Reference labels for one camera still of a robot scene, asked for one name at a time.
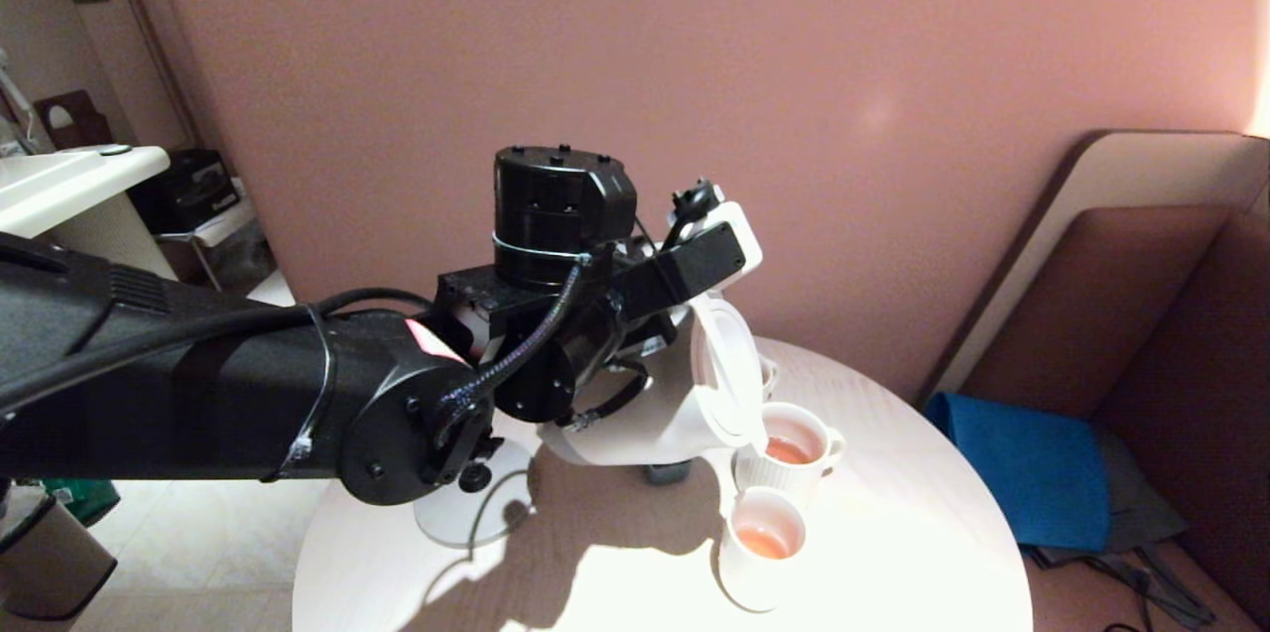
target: white table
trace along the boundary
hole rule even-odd
[[[535,515],[470,558],[425,538],[411,506],[364,505],[333,482],[300,553],[293,628],[1030,631],[1019,550],[951,443],[838,362],[771,339],[759,350],[781,365],[775,400],[847,439],[809,513],[818,574],[800,600],[754,614],[719,588],[729,452],[653,489],[639,470],[569,466],[544,449]],[[531,425],[499,425],[536,445]]]

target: tea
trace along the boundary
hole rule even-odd
[[[762,525],[747,525],[737,528],[737,538],[752,552],[772,560],[790,557],[790,548],[785,541]]]
[[[782,463],[812,463],[817,457],[803,451],[798,443],[790,442],[789,439],[782,439],[780,437],[767,438],[767,456],[775,457],[776,461]]]

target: floor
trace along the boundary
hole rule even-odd
[[[119,565],[74,631],[288,632],[300,546],[326,484],[116,482],[121,503],[91,532]],[[4,617],[0,628],[23,631]]]
[[[246,297],[253,298],[255,302],[273,303],[278,307],[290,307],[296,303],[296,298],[291,296],[291,287],[287,284],[287,279],[282,277],[282,270],[273,270]]]

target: brown chair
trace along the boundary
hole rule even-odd
[[[1106,425],[1190,528],[1161,547],[1218,616],[1270,627],[1270,226],[1223,207],[1083,212],[961,393]],[[1027,576],[1038,632],[1138,627],[1083,565]],[[1156,629],[1180,629],[1158,609]]]
[[[93,107],[93,98],[85,90],[77,93],[65,93],[55,98],[42,98],[37,100],[36,113],[48,137],[53,140],[53,147],[91,147],[99,143],[114,143],[110,135],[110,124],[104,113]],[[55,107],[62,107],[71,117],[69,126],[53,126],[51,113]]]

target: black case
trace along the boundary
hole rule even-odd
[[[171,152],[171,168],[128,189],[151,234],[187,234],[239,202],[220,152]]]

